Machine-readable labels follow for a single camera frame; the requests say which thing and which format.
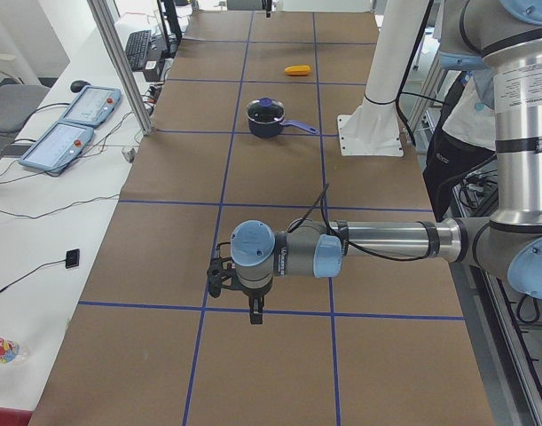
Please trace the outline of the dark blue saucepan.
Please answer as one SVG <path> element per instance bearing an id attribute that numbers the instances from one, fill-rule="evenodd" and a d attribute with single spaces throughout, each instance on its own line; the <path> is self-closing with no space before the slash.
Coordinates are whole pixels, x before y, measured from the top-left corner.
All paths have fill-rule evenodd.
<path id="1" fill-rule="evenodd" d="M 295 127 L 316 135 L 318 130 L 307 123 L 285 118 L 285 107 L 282 102 L 263 97 L 247 104 L 246 115 L 251 133 L 259 138 L 274 138 L 286 127 Z"/>

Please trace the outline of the glass lid blue knob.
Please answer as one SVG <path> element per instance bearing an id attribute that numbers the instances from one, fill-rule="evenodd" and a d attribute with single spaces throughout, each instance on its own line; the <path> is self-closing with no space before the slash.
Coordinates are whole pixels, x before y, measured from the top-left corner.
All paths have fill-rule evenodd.
<path id="1" fill-rule="evenodd" d="M 284 105 L 271 98 L 254 99 L 247 104 L 247 118 L 252 122 L 271 123 L 280 122 L 284 119 Z"/>

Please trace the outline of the yellow corn cob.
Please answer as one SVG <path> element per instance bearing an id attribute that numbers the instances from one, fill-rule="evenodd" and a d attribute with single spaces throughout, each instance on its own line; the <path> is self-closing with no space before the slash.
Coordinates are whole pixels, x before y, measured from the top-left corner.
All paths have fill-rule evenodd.
<path id="1" fill-rule="evenodd" d="M 284 73 L 288 76 L 308 76 L 311 73 L 309 65 L 293 65 L 286 67 Z"/>

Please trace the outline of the small black square sensor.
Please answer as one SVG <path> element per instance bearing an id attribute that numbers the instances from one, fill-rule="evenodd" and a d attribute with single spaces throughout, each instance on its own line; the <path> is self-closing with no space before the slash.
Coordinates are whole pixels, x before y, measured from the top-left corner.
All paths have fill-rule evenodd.
<path id="1" fill-rule="evenodd" d="M 80 264 L 81 250 L 78 248 L 70 249 L 66 252 L 65 267 L 67 269 L 75 268 Z"/>

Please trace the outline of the lower teach pendant tablet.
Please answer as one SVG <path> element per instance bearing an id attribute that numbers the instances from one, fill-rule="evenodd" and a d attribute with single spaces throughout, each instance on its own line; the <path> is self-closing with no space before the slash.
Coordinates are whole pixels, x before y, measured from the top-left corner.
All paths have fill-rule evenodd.
<path id="1" fill-rule="evenodd" d="M 93 136 L 91 127 L 57 121 L 19 158 L 19 164 L 33 170 L 61 173 Z"/>

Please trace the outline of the teach pendant tablet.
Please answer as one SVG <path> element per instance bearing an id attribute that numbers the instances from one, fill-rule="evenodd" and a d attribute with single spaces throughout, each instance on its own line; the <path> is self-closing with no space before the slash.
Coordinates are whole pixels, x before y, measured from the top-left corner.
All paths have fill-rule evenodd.
<path id="1" fill-rule="evenodd" d="M 96 129 L 113 113 L 121 98 L 119 89 L 87 85 L 76 95 L 60 119 Z"/>
<path id="2" fill-rule="evenodd" d="M 19 158 L 19 164 L 33 170 L 61 173 L 93 136 L 91 127 L 57 121 Z"/>

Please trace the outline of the upper teach pendant tablet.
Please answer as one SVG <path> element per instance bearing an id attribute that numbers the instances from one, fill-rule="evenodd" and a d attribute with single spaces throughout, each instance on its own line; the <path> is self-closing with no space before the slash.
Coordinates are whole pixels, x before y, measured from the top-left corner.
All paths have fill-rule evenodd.
<path id="1" fill-rule="evenodd" d="M 60 119 L 96 129 L 113 113 L 121 98 L 119 89 L 87 85 L 76 95 Z"/>

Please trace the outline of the red plastic bottle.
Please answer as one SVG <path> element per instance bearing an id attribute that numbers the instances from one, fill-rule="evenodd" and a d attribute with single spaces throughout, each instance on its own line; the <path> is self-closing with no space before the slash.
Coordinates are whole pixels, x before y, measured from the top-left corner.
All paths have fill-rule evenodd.
<path id="1" fill-rule="evenodd" d="M 29 355 L 27 346 L 0 336 L 0 364 L 18 365 L 25 362 Z"/>

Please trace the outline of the black computer mouse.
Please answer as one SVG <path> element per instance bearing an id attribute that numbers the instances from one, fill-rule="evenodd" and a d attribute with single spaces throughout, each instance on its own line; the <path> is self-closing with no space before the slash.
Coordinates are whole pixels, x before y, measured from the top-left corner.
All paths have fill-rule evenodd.
<path id="1" fill-rule="evenodd" d="M 73 82 L 71 82 L 70 84 L 70 91 L 72 91 L 73 93 L 78 93 L 80 92 L 84 87 L 90 85 L 89 82 L 87 81 L 84 81 L 84 80 L 75 80 Z"/>

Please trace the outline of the black keyboard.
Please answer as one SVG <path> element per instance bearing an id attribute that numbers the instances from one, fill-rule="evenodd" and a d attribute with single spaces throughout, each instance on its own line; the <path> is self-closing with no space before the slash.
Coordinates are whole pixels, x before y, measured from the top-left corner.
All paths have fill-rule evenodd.
<path id="1" fill-rule="evenodd" d="M 129 35 L 125 45 L 125 55 L 132 71 L 140 71 L 145 67 L 150 42 L 150 30 L 141 30 Z"/>

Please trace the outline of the grey office chair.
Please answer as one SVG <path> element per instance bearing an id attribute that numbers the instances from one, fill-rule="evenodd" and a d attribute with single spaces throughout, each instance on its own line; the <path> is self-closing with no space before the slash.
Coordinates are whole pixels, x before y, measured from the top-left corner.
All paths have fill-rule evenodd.
<path id="1" fill-rule="evenodd" d="M 0 60 L 14 61 L 15 55 L 0 53 Z M 50 88 L 39 84 L 24 84 L 18 77 L 0 69 L 0 74 L 11 78 L 14 84 L 0 86 L 0 146 L 10 143 L 20 133 L 28 117 L 34 113 Z"/>

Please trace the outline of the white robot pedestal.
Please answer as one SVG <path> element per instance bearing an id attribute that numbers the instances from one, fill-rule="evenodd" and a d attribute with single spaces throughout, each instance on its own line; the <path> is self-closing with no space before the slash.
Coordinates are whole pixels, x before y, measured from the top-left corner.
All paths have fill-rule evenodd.
<path id="1" fill-rule="evenodd" d="M 337 117 L 343 156 L 403 155 L 397 98 L 431 7 L 428 0 L 386 3 L 363 101 L 352 114 Z"/>

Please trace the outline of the aluminium frame post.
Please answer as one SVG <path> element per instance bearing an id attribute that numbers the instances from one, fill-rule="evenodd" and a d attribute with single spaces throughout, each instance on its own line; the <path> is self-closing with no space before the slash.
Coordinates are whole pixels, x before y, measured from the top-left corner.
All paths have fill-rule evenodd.
<path id="1" fill-rule="evenodd" d="M 106 1 L 88 0 L 87 3 L 116 74 L 121 80 L 131 111 L 136 116 L 143 135 L 148 136 L 153 130 L 152 122 L 114 26 L 113 16 Z"/>

